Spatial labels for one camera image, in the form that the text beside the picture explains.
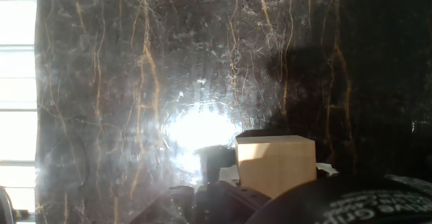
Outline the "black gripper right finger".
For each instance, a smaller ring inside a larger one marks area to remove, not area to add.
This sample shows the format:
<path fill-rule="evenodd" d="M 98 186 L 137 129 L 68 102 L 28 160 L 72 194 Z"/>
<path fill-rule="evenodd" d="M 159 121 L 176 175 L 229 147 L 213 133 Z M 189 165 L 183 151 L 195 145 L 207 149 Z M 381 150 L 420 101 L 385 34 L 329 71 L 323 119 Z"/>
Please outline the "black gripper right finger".
<path fill-rule="evenodd" d="M 317 179 L 337 177 L 340 173 L 329 163 L 317 163 Z"/>

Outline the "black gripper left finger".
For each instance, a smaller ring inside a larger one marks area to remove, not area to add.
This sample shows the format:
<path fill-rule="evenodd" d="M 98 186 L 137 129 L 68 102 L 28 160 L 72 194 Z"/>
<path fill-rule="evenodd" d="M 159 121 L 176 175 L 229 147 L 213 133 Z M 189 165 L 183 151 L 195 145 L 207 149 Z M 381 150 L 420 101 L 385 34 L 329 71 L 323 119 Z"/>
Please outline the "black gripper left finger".
<path fill-rule="evenodd" d="M 225 146 L 197 150 L 204 184 L 198 189 L 175 186 L 145 208 L 131 224 L 245 223 L 270 197 L 220 178 L 223 170 L 237 169 L 236 153 Z"/>

